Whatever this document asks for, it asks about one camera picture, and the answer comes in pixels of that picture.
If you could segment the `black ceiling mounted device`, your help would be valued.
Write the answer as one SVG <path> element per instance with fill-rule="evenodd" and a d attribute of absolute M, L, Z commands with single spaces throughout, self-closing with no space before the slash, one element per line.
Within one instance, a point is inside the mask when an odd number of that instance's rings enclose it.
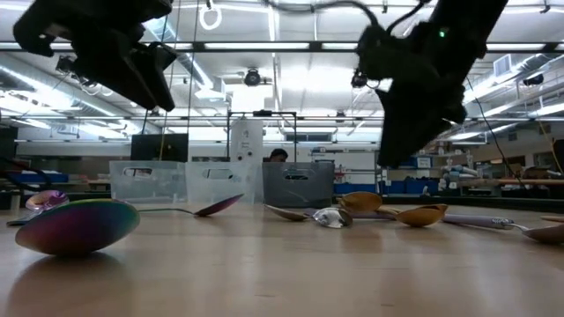
<path fill-rule="evenodd" d="M 56 71 L 64 75 L 74 73 L 74 59 L 69 55 L 60 55 L 56 64 Z"/>
<path fill-rule="evenodd" d="M 352 75 L 351 86 L 352 88 L 355 89 L 360 89 L 364 87 L 370 89 L 376 89 L 380 86 L 380 81 L 376 81 L 375 83 L 370 84 L 367 75 L 364 74 L 359 69 L 356 69 Z"/>

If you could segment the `dark grey plastic bin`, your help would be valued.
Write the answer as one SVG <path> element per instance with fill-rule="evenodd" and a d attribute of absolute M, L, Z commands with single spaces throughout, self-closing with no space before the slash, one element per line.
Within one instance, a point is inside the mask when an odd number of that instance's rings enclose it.
<path fill-rule="evenodd" d="M 332 205 L 332 162 L 263 163 L 264 202 L 279 208 L 325 208 Z"/>

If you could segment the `silver ceiling air duct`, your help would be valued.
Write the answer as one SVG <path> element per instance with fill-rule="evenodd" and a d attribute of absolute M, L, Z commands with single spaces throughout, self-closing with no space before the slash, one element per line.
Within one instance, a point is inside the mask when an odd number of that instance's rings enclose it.
<path fill-rule="evenodd" d="M 470 80 L 487 117 L 515 112 L 518 107 L 543 93 L 564 89 L 564 54 L 511 55 L 511 74 L 497 78 L 494 76 L 493 67 L 484 76 Z M 539 73 L 544 75 L 543 84 L 523 84 L 524 79 Z M 481 116 L 467 83 L 463 106 L 468 115 Z"/>
<path fill-rule="evenodd" d="M 193 53 L 182 51 L 177 33 L 178 26 L 167 22 L 166 38 L 173 43 L 177 57 L 170 67 L 170 85 L 174 96 L 183 97 L 188 103 L 203 94 L 204 99 L 223 100 L 225 94 L 221 91 L 222 82 L 212 79 L 197 63 Z"/>

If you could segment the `iridescent rainbow spoon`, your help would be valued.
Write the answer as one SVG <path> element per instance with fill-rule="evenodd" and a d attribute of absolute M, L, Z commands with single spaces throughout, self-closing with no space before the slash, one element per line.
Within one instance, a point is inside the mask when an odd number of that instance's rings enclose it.
<path fill-rule="evenodd" d="M 15 242 L 42 254 L 79 256 L 116 243 L 139 223 L 139 212 L 129 203 L 82 200 L 34 217 L 18 229 Z"/>
<path fill-rule="evenodd" d="M 35 195 L 32 195 L 26 201 L 26 208 L 29 213 L 6 223 L 7 226 L 22 226 L 28 223 L 33 218 L 45 213 L 49 210 L 53 210 L 59 206 L 68 204 L 70 202 L 69 197 L 62 191 L 59 190 L 45 190 L 41 191 Z"/>
<path fill-rule="evenodd" d="M 139 212 L 156 212 L 156 211 L 180 211 L 183 213 L 188 213 L 192 216 L 195 217 L 208 217 L 212 214 L 218 213 L 222 210 L 225 210 L 227 208 L 229 208 L 231 205 L 237 203 L 241 198 L 243 197 L 243 194 L 238 194 L 238 195 L 234 195 L 232 197 L 226 198 L 220 202 L 214 203 L 210 206 L 204 207 L 201 210 L 198 211 L 189 211 L 189 210 L 184 210 L 184 209 L 180 209 L 180 208 L 165 208 L 165 209 L 149 209 L 149 210 L 139 210 Z"/>

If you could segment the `clear plastic bin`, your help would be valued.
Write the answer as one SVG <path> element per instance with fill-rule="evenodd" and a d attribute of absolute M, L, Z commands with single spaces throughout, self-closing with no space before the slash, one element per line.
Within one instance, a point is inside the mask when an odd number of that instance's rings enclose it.
<path fill-rule="evenodd" d="M 189 162 L 185 166 L 188 202 L 218 203 L 235 195 L 254 204 L 257 198 L 258 165 L 245 162 Z"/>
<path fill-rule="evenodd" d="M 111 196 L 128 203 L 185 203 L 185 165 L 174 161 L 109 162 Z"/>

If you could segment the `black equipment cabinet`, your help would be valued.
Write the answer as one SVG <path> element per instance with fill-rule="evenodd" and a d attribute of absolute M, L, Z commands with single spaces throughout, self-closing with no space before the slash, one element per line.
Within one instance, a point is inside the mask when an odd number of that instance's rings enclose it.
<path fill-rule="evenodd" d="M 0 163 L 6 159 L 13 159 L 16 153 L 16 142 L 19 129 L 15 127 L 0 126 Z"/>

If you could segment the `wooden workbench top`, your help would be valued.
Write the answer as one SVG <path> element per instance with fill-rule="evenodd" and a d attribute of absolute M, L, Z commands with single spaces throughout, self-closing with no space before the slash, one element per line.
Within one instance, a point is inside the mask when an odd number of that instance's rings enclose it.
<path fill-rule="evenodd" d="M 496 187 L 502 185 L 564 186 L 564 180 L 552 179 L 469 179 L 458 182 L 459 187 Z"/>

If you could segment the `overhead light bar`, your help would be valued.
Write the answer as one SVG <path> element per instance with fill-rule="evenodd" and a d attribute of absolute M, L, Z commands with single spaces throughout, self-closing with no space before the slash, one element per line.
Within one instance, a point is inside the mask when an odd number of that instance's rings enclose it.
<path fill-rule="evenodd" d="M 347 41 L 261 41 L 261 42 L 166 42 L 181 53 L 193 52 L 337 52 L 351 53 L 359 47 Z M 486 54 L 564 54 L 564 41 L 560 42 L 488 42 Z"/>

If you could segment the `black monitor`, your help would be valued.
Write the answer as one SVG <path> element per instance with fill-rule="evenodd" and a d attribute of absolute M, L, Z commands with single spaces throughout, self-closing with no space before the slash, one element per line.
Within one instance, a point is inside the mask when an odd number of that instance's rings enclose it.
<path fill-rule="evenodd" d="M 131 139 L 131 160 L 188 161 L 187 134 L 134 135 Z"/>

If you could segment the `white equipment cabinet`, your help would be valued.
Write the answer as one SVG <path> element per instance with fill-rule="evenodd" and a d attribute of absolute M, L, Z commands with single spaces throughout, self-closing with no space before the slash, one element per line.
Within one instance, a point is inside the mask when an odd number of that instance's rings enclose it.
<path fill-rule="evenodd" d="M 263 121 L 240 119 L 230 129 L 230 160 L 258 164 L 263 162 Z"/>

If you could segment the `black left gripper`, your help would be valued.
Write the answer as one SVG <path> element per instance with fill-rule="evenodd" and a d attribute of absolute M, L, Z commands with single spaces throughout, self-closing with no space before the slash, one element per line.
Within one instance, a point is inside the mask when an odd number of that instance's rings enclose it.
<path fill-rule="evenodd" d="M 65 38 L 77 55 L 75 71 L 145 109 L 172 111 L 175 104 L 162 69 L 137 67 L 141 24 L 147 11 L 25 11 L 12 28 L 27 52 L 51 57 L 51 43 Z"/>

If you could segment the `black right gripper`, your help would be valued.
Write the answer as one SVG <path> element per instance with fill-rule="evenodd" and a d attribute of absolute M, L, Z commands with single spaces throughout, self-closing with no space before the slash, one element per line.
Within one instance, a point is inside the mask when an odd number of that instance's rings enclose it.
<path fill-rule="evenodd" d="M 423 149 L 451 123 L 462 123 L 463 81 L 479 57 L 479 27 L 472 19 L 430 19 L 398 38 L 395 76 L 377 90 L 384 122 L 378 164 L 396 167 Z"/>

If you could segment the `white ceiling vent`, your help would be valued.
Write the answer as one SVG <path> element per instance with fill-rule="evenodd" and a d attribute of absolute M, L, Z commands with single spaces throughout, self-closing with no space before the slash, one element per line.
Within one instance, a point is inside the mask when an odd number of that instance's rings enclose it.
<path fill-rule="evenodd" d="M 512 55 L 505 54 L 493 62 L 493 74 L 495 77 L 503 77 L 512 73 Z"/>

